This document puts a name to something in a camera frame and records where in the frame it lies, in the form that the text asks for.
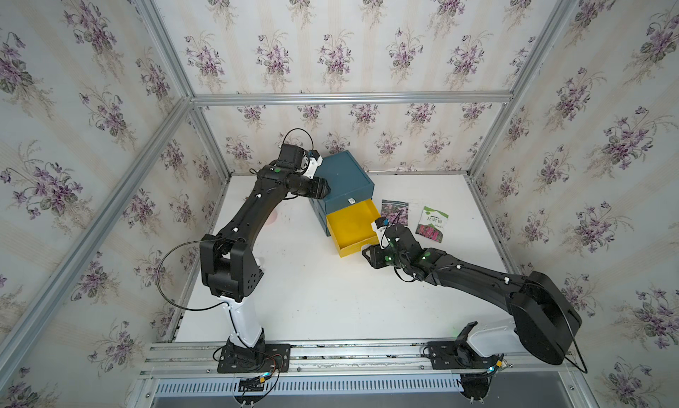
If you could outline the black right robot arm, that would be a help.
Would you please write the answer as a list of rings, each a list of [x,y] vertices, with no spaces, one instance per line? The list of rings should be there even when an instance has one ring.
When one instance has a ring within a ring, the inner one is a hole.
[[[374,269],[393,268],[408,282],[426,282],[480,298],[505,311],[523,348],[537,360],[560,365],[576,345],[582,319],[553,281],[537,271],[512,275],[424,248],[411,231],[380,218],[371,224],[378,243],[362,250]]]

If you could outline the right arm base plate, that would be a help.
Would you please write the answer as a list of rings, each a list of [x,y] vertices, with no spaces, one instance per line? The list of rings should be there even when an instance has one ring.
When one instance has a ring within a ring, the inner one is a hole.
[[[482,357],[467,343],[433,341],[424,346],[422,356],[434,370],[484,370],[494,372],[503,365],[502,357]]]

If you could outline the teal drawer cabinet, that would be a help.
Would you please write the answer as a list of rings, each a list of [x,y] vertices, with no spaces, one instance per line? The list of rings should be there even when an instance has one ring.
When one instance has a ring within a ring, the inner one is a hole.
[[[325,178],[331,189],[324,199],[310,199],[311,208],[326,236],[330,236],[327,216],[371,199],[374,183],[349,151],[323,158],[316,177]]]

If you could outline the yellow drawer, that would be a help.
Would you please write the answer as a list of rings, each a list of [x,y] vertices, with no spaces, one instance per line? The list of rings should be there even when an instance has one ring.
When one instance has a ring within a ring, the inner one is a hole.
[[[330,213],[326,222],[332,241],[341,258],[360,252],[366,245],[376,245],[378,236],[372,229],[379,212],[372,199]]]

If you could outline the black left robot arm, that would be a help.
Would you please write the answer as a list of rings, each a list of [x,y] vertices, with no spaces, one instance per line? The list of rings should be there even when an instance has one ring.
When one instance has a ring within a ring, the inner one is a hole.
[[[324,199],[330,192],[324,178],[309,178],[279,166],[263,167],[256,173],[253,190],[232,220],[215,236],[206,235],[201,240],[202,283],[226,305],[233,327],[229,344],[254,351],[262,341],[263,328],[248,297],[263,278],[253,248],[265,222],[290,195]]]

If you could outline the pink flowers seed bag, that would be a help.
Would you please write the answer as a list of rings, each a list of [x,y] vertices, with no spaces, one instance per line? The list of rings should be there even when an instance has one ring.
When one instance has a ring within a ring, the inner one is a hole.
[[[388,225],[407,226],[410,205],[404,201],[383,199],[380,213],[387,220]]]

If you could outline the green white seed bag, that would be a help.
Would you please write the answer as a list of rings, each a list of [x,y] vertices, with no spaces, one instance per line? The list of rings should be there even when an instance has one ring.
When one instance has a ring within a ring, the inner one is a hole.
[[[436,243],[441,243],[449,215],[438,209],[424,206],[417,224],[416,234]]]

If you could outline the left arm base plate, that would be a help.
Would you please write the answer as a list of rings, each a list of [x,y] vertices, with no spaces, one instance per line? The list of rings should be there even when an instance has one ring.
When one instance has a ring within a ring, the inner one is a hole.
[[[291,360],[290,344],[265,344],[246,349],[228,343],[213,353],[220,374],[286,373]]]

